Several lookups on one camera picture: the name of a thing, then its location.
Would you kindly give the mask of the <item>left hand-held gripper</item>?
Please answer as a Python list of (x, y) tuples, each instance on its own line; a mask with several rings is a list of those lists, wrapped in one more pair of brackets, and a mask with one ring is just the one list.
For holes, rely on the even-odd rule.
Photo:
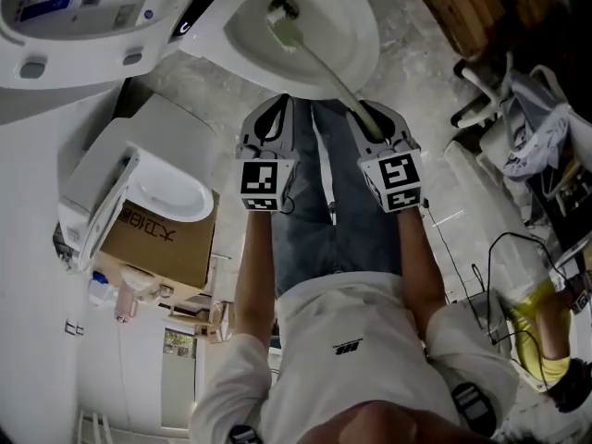
[[(247, 211), (279, 212), (288, 200), (299, 159), (281, 151), (293, 149), (294, 115), (294, 100), (281, 94), (260, 104), (242, 123), (236, 167)], [(259, 148), (271, 142), (278, 151)]]

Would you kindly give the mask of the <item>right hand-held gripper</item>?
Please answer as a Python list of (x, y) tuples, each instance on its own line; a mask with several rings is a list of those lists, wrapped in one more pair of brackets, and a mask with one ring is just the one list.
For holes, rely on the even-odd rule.
[[(346, 119), (357, 150), (367, 155), (358, 160), (367, 187), (385, 213), (420, 206), (424, 201), (421, 150), (406, 120), (378, 102), (363, 101), (363, 107), (382, 133), (380, 139), (374, 138), (359, 116), (348, 110)], [(383, 148), (384, 142), (393, 145)]]

